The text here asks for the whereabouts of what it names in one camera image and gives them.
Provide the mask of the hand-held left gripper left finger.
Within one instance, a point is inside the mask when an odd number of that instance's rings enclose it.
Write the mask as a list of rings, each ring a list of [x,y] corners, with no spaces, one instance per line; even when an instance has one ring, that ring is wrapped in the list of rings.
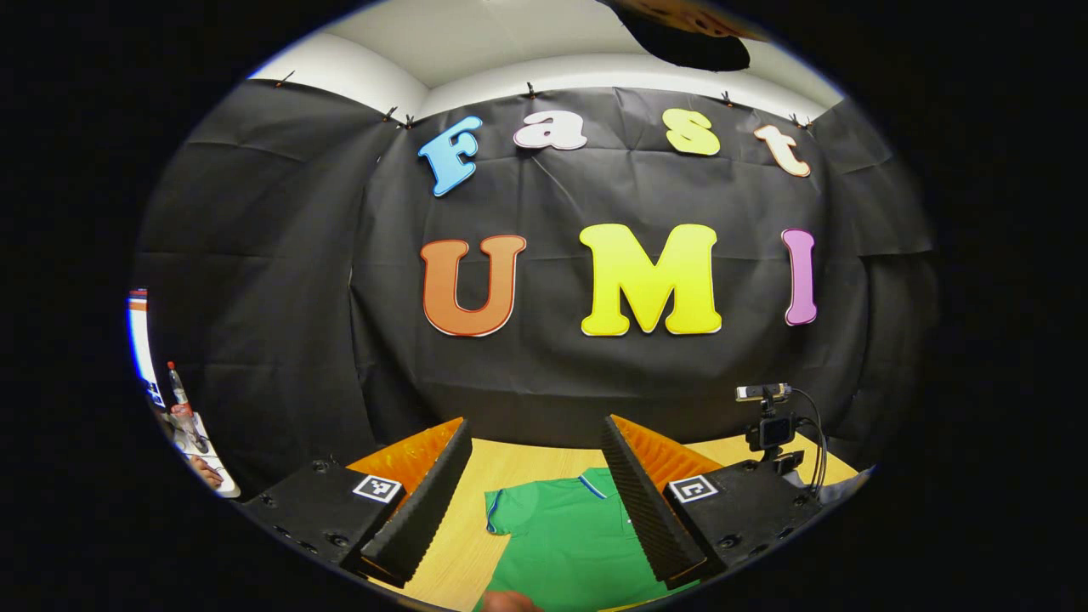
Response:
[[[322,562],[366,580],[411,582],[473,453],[463,417],[351,462],[316,458],[242,512]]]

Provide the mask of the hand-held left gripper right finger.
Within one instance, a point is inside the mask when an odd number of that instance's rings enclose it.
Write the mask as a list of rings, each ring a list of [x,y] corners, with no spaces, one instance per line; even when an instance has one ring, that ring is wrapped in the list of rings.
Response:
[[[722,465],[617,415],[603,421],[601,446],[650,568],[670,589],[745,567],[824,511],[786,480],[796,452]]]

